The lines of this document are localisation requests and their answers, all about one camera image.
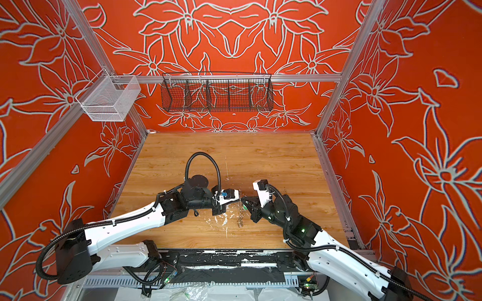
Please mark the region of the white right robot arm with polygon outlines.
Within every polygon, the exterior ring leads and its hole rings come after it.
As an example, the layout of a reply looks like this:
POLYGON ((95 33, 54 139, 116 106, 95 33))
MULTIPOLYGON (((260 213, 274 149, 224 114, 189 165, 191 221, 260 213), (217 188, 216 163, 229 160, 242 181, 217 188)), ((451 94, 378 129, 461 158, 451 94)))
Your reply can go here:
POLYGON ((300 214, 287 195, 266 204, 258 197, 247 196, 241 202, 253 222, 264 219, 282 228, 297 269, 323 274, 364 300, 413 300, 415 294, 405 272, 399 268, 389 270, 345 247, 300 214))

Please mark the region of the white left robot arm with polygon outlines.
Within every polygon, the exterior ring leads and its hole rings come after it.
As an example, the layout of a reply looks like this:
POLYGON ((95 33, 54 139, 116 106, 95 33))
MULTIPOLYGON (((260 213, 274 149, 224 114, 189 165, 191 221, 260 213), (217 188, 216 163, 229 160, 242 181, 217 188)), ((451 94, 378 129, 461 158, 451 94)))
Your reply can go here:
POLYGON ((208 180, 201 175, 187 179, 169 191, 158 193, 147 206, 104 221, 85 224, 82 219, 71 222, 55 243, 56 280, 59 284, 73 283, 107 263, 114 267, 140 267, 153 257, 151 247, 141 245, 137 254, 114 260, 101 252, 114 243, 140 232, 176 222, 190 211, 209 209, 213 215, 223 214, 228 204, 240 200, 237 189, 208 189, 208 180))

